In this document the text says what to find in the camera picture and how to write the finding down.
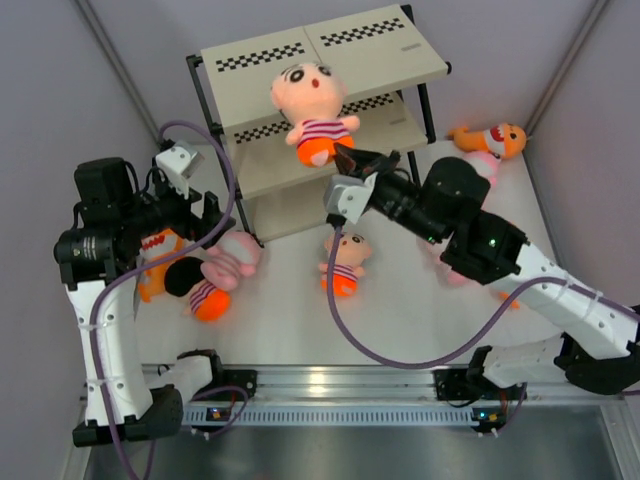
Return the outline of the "black-haired boy doll plush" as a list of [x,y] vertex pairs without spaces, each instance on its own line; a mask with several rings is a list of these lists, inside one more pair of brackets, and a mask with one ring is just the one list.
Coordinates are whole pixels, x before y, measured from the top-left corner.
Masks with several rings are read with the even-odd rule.
[[231,307],[231,296],[207,280],[200,258],[187,256],[176,260],[166,270],[165,291],[185,304],[185,315],[201,322],[219,320]]

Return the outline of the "large boy doll plush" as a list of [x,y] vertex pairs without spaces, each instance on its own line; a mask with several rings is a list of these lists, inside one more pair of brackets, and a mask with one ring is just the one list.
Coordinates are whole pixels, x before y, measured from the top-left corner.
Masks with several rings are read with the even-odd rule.
[[302,165],[323,167],[333,161],[337,144],[354,146],[360,119],[342,114],[346,87],[328,65],[290,66],[273,80],[270,96],[291,125],[285,142],[296,148]]

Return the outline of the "small boy doll plush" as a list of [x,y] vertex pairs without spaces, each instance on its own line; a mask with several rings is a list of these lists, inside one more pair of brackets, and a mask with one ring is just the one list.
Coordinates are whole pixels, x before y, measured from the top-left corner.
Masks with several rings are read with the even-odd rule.
[[363,263],[371,256],[372,248],[359,234],[342,233],[333,270],[333,293],[337,297],[351,297],[358,290],[358,282],[365,275]]

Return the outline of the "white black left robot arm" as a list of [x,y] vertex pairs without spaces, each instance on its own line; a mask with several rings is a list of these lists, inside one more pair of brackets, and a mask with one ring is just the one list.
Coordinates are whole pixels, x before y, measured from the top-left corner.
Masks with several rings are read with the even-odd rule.
[[195,392],[210,400],[225,390],[225,374],[193,354],[165,385],[148,386],[142,372],[135,319],[137,281],[146,269],[139,262],[143,239],[171,229],[195,247],[211,246],[235,223],[214,193],[180,192],[170,174],[154,166],[141,189],[130,163],[118,157],[82,163],[74,172],[80,200],[54,258],[86,371],[85,417],[72,433],[77,447],[173,436]]

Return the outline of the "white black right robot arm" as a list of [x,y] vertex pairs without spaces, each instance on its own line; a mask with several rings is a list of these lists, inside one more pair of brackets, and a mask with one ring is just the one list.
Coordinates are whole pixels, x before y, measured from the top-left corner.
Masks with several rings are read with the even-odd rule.
[[480,285],[503,292],[558,329],[543,341],[463,346],[472,358],[468,388],[480,397],[524,383],[569,383],[599,395],[630,394],[639,381],[639,316],[547,258],[513,223],[487,212],[487,178],[465,160],[436,160],[415,184],[397,171],[397,152],[336,149],[337,174],[324,195],[336,229],[374,210],[431,245],[441,261]]

